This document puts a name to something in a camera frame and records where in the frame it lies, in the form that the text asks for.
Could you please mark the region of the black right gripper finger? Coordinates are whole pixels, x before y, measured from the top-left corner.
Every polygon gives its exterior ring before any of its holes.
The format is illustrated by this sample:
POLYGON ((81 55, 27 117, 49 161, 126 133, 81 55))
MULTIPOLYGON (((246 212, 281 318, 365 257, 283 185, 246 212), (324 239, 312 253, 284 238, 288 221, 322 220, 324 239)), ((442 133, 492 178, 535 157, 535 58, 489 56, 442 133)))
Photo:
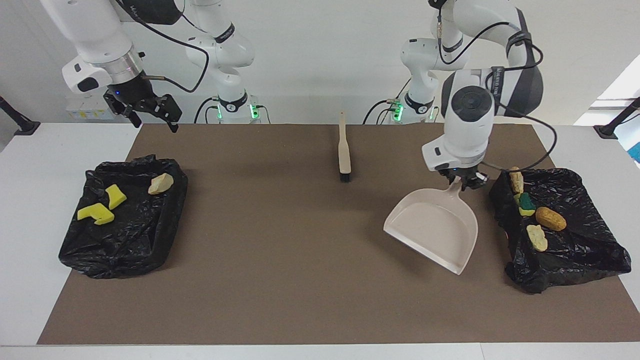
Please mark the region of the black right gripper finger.
POLYGON ((109 107, 110 111, 115 114, 115 116, 122 116, 128 119, 136 129, 141 127, 142 120, 135 112, 132 105, 124 104, 116 99, 114 95, 104 95, 103 100, 105 100, 106 105, 109 107))
POLYGON ((170 132, 178 132, 182 110, 176 100, 174 100, 174 97, 170 94, 153 96, 153 98, 149 100, 149 103, 150 114, 163 120, 169 127, 170 132))

